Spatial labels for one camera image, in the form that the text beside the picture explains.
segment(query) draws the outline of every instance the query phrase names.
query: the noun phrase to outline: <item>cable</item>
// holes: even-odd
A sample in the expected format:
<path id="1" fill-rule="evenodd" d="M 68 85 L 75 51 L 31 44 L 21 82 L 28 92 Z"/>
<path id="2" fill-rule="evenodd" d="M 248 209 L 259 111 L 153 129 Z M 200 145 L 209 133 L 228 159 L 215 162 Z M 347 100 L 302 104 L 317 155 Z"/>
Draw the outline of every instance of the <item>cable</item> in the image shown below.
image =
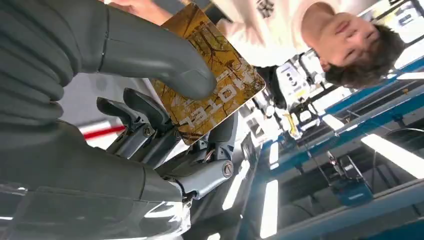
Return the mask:
<path id="1" fill-rule="evenodd" d="M 390 134 L 393 134 L 393 133 L 396 133 L 396 132 L 400 132 L 400 131 L 404 131 L 404 130 L 416 131 L 416 132 L 424 133 L 424 130 L 423 129 L 411 128 L 411 127 L 404 127 L 404 128 L 398 128 L 398 129 L 391 130 L 385 136 L 387 137 Z M 377 165 L 377 151 L 374 150 L 374 158 L 372 160 L 372 173 L 371 173 L 371 190 L 372 190 L 372 192 L 374 192 L 374 178 L 375 178 L 376 165 Z"/>
<path id="2" fill-rule="evenodd" d="M 293 206 L 293 207 L 297 207 L 298 209 L 303 210 L 303 211 L 304 211 L 305 213 L 307 213 L 307 214 L 309 215 L 309 217 L 311 217 L 311 218 L 315 217 L 315 215 L 313 215 L 310 211 L 306 210 L 306 208 L 304 208 L 304 207 L 303 207 L 303 206 L 301 206 L 301 205 L 298 205 L 298 204 L 296 204 L 296 203 L 290 203 L 290 205 L 291 205 L 291 206 Z"/>
<path id="3" fill-rule="evenodd" d="M 390 134 L 400 132 L 400 131 L 403 131 L 403 130 L 409 130 L 409 131 L 416 131 L 416 132 L 424 133 L 423 129 L 404 127 L 404 128 L 398 128 L 398 129 L 395 129 L 395 130 L 391 130 L 385 136 L 387 137 Z M 374 169 L 376 168 L 376 154 L 377 154 L 377 151 L 374 150 L 374 159 L 373 159 L 373 162 L 372 162 L 373 176 L 374 176 Z"/>
<path id="4" fill-rule="evenodd" d="M 398 128 L 395 130 L 391 130 L 386 134 L 386 137 L 390 134 L 393 134 L 395 132 L 399 132 L 399 131 L 403 131 L 403 130 L 410 130 L 410 131 L 416 131 L 416 132 L 420 132 L 420 133 L 424 133 L 423 129 L 418 129 L 418 128 L 411 128 L 411 127 L 404 127 L 404 128 Z"/>
<path id="5" fill-rule="evenodd" d="M 321 168 L 321 165 L 318 164 L 318 161 L 315 159 L 315 157 L 311 154 L 311 152 L 308 149 L 308 144 L 305 143 L 303 145 L 306 149 L 307 155 L 315 162 L 316 166 L 319 168 L 319 171 L 322 173 L 322 175 L 324 176 L 325 180 L 327 181 L 328 185 L 331 186 L 330 180 L 328 179 L 326 173 L 324 172 L 324 170 Z"/>

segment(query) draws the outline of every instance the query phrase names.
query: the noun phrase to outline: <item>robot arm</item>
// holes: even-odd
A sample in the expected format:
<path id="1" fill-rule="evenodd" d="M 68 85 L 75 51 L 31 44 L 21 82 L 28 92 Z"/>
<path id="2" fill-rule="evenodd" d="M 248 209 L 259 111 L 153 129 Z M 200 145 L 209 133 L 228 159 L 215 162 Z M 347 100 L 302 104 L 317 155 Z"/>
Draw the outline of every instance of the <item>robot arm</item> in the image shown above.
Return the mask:
<path id="1" fill-rule="evenodd" d="M 0 195 L 18 186 L 10 199 L 19 204 L 3 237 L 121 239 L 178 229 L 179 218 L 160 211 L 180 209 L 180 189 L 142 163 L 89 147 L 58 121 L 56 101 L 80 72 L 155 77 L 201 99 L 216 82 L 196 50 L 97 0 L 2 0 L 0 39 Z"/>

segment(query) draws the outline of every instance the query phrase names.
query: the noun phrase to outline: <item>man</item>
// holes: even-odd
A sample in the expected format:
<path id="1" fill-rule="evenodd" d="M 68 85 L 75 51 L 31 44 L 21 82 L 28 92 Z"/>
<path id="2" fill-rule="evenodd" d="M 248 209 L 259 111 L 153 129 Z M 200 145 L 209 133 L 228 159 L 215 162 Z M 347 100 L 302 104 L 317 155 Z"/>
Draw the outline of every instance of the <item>man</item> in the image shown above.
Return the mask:
<path id="1" fill-rule="evenodd" d="M 127 6 L 142 1 L 113 0 Z M 404 50 L 390 28 L 339 12 L 340 0 L 212 2 L 233 21 L 220 20 L 218 29 L 257 67 L 281 65 L 313 48 L 328 82 L 358 89 L 379 84 Z"/>

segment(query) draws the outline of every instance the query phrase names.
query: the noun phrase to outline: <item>equipment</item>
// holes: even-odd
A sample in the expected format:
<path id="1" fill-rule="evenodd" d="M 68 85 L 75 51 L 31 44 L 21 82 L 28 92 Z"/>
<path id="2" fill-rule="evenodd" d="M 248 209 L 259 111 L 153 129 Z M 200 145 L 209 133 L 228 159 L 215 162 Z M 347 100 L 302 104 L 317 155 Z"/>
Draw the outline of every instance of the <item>equipment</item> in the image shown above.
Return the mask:
<path id="1" fill-rule="evenodd" d="M 191 200 L 233 173 L 236 116 L 163 164 L 180 136 L 148 96 L 126 89 L 125 104 L 98 99 L 103 113 L 126 125 L 107 151 L 57 120 L 55 101 L 79 72 L 157 78 L 189 99 L 206 98 L 216 80 L 193 46 L 98 0 L 4 0 L 0 9 L 0 100 L 7 103 L 0 106 L 0 238 L 144 239 L 186 231 Z"/>
<path id="2" fill-rule="evenodd" d="M 367 181 L 348 155 L 335 158 L 327 151 L 337 174 L 331 177 L 330 189 L 345 206 L 358 206 L 372 201 L 374 196 Z"/>

